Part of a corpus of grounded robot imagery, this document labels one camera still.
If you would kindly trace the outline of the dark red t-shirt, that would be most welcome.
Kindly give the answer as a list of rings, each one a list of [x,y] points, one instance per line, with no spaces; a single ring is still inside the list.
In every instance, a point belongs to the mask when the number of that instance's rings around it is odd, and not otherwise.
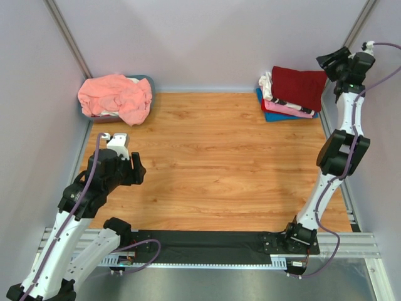
[[[298,71],[274,66],[271,77],[274,97],[315,112],[321,111],[321,95],[327,80],[324,71]]]

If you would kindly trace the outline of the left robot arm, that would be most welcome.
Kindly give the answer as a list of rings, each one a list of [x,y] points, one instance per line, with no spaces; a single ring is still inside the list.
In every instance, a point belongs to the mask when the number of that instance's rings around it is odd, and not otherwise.
[[[72,254],[108,195],[119,186],[140,185],[146,173],[137,152],[96,150],[64,191],[56,220],[38,261],[22,283],[6,294],[9,300],[75,300],[78,289],[104,257],[132,247],[129,223],[110,218],[98,236],[76,258]]]

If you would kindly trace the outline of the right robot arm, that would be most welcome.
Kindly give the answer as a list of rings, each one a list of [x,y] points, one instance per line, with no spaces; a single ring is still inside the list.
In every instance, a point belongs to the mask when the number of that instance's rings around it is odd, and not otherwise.
[[[320,171],[310,198],[285,229],[282,245],[290,253],[304,253],[316,245],[321,217],[331,197],[355,172],[370,147],[370,139],[363,134],[361,116],[366,92],[363,82],[375,63],[373,47],[370,41],[356,53],[343,47],[316,59],[328,79],[335,83],[338,128],[318,154],[316,165]]]

